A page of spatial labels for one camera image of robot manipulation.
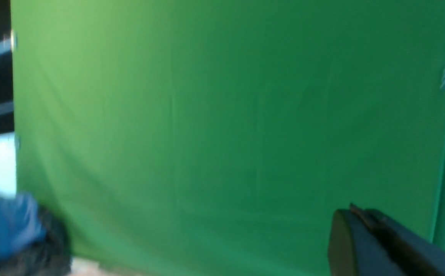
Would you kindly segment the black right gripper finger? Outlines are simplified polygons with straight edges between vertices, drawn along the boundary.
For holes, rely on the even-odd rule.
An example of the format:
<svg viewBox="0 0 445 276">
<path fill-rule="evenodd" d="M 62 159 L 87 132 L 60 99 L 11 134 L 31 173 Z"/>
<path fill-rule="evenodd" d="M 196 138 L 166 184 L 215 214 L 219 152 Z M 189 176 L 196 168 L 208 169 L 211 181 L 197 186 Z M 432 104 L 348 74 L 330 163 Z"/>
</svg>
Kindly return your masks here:
<svg viewBox="0 0 445 276">
<path fill-rule="evenodd" d="M 445 251 L 377 209 L 350 204 L 333 213 L 332 276 L 445 276 Z"/>
</svg>

